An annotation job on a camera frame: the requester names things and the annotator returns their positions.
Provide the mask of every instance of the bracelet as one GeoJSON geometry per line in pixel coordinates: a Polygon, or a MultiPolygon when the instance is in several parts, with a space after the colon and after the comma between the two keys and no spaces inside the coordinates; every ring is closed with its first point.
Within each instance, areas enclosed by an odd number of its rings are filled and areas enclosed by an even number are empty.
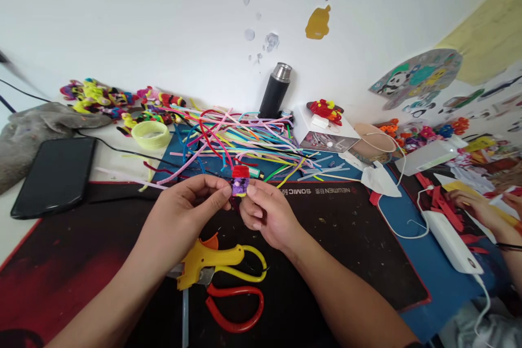
{"type": "Polygon", "coordinates": [[[497,243],[496,246],[499,247],[500,250],[522,250],[522,246],[519,246],[519,245],[497,243]]]}

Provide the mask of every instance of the red scissors handle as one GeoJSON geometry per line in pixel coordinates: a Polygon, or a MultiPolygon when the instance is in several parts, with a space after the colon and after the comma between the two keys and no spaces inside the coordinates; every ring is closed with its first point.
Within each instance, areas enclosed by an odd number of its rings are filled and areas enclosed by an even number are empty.
{"type": "Polygon", "coordinates": [[[226,288],[226,289],[218,289],[215,288],[212,283],[207,288],[207,293],[210,295],[207,300],[206,304],[208,309],[210,310],[210,313],[216,320],[216,322],[221,326],[223,329],[225,329],[227,332],[230,333],[244,333],[248,332],[250,329],[254,327],[254,325],[259,321],[259,318],[261,317],[261,313],[263,312],[263,308],[265,307],[265,300],[263,298],[263,293],[259,288],[256,287],[235,287],[235,288],[226,288]],[[254,314],[254,316],[249,319],[246,322],[243,322],[242,324],[235,324],[233,322],[230,322],[229,320],[225,319],[225,317],[219,312],[218,307],[214,303],[214,300],[212,299],[212,296],[215,297],[225,297],[225,296],[234,296],[234,295],[245,295],[245,294],[254,294],[259,296],[259,307],[254,314]]]}

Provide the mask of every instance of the black thermos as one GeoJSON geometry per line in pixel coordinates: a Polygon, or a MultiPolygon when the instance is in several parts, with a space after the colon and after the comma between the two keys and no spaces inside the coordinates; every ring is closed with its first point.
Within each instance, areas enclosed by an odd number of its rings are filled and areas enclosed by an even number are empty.
{"type": "Polygon", "coordinates": [[[279,118],[279,108],[290,85],[292,67],[285,63],[277,63],[266,85],[265,95],[259,108],[259,118],[279,118]]]}

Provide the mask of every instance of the silver lid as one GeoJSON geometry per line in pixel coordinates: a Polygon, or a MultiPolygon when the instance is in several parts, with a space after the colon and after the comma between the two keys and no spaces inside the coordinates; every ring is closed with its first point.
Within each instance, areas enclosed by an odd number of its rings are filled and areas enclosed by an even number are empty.
{"type": "Polygon", "coordinates": [[[280,81],[290,83],[290,73],[292,71],[292,67],[285,63],[277,63],[274,71],[272,72],[272,76],[280,81]]]}

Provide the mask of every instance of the charging cable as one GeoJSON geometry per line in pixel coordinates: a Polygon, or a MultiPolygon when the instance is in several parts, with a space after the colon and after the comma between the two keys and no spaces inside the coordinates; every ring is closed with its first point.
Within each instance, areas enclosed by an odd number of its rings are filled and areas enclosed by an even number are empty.
{"type": "Polygon", "coordinates": [[[473,277],[475,278],[475,280],[477,280],[477,283],[482,287],[482,289],[484,290],[484,294],[486,295],[486,307],[484,307],[484,310],[482,310],[482,312],[478,315],[478,318],[475,322],[475,326],[473,327],[473,331],[484,344],[486,344],[489,348],[494,348],[493,346],[489,345],[484,339],[484,337],[481,337],[479,333],[479,325],[482,322],[482,319],[484,318],[485,314],[489,311],[491,307],[491,299],[489,298],[488,290],[486,289],[486,285],[484,284],[484,281],[482,281],[480,275],[473,275],[473,277]]]}
{"type": "MultiPolygon", "coordinates": [[[[402,153],[402,156],[404,157],[404,166],[402,167],[402,171],[401,171],[401,175],[399,177],[399,180],[395,184],[395,186],[397,186],[397,188],[399,188],[399,185],[401,184],[401,181],[402,181],[402,176],[404,175],[404,167],[406,167],[406,154],[402,150],[401,146],[397,143],[397,141],[393,137],[391,137],[390,135],[388,135],[386,133],[372,132],[372,133],[366,133],[366,134],[364,134],[364,136],[373,135],[373,134],[384,135],[384,136],[389,137],[393,141],[393,143],[396,144],[397,148],[399,149],[399,151],[402,153]]],[[[402,238],[402,239],[420,239],[420,238],[423,238],[423,237],[427,236],[430,233],[430,224],[428,223],[428,221],[424,217],[424,214],[422,213],[422,208],[420,206],[420,194],[422,192],[425,192],[425,191],[428,191],[428,190],[432,190],[432,189],[433,189],[433,186],[430,185],[426,189],[422,189],[420,192],[417,193],[417,206],[419,207],[419,211],[420,211],[420,214],[422,216],[422,219],[424,219],[424,221],[426,223],[426,231],[423,232],[422,234],[416,235],[414,237],[405,237],[404,235],[398,234],[397,231],[395,231],[393,229],[392,225],[390,224],[390,222],[386,218],[386,215],[384,214],[384,212],[381,209],[380,202],[381,202],[382,195],[380,195],[379,199],[377,200],[377,209],[381,213],[382,217],[384,218],[384,221],[386,222],[386,224],[390,228],[391,232],[393,232],[397,237],[402,238]]]]}

